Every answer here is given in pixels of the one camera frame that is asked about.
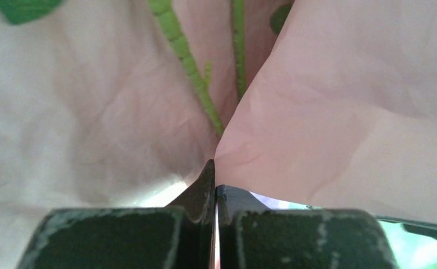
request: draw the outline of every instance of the black object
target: black object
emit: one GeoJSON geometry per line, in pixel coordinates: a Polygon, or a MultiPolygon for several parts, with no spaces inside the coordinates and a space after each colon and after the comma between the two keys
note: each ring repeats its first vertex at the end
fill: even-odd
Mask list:
{"type": "Polygon", "coordinates": [[[213,160],[164,208],[52,211],[18,268],[210,268],[216,207],[221,268],[397,268],[369,214],[270,210],[243,189],[215,188],[213,160]]]}

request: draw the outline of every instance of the green stem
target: green stem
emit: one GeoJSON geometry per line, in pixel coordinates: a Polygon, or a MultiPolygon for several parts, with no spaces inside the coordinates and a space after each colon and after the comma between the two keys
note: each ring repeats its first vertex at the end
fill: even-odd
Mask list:
{"type": "MultiPolygon", "coordinates": [[[[171,0],[147,0],[151,12],[156,17],[162,33],[168,40],[174,53],[180,60],[187,77],[192,83],[197,97],[212,122],[219,136],[224,133],[224,125],[208,92],[209,81],[202,77],[197,62],[189,48],[189,41],[182,32],[177,14],[172,8],[171,0]]],[[[206,66],[206,76],[210,80],[210,64],[206,66]]]]}
{"type": "Polygon", "coordinates": [[[245,78],[245,11],[243,0],[232,0],[232,16],[234,28],[236,87],[240,101],[247,90],[245,78]]]}

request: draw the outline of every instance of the pink wrapping paper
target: pink wrapping paper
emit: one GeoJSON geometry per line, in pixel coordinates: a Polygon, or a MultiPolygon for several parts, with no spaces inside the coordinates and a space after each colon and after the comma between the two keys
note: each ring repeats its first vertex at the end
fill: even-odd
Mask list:
{"type": "Polygon", "coordinates": [[[296,1],[215,158],[219,183],[437,223],[437,2],[296,1]]]}

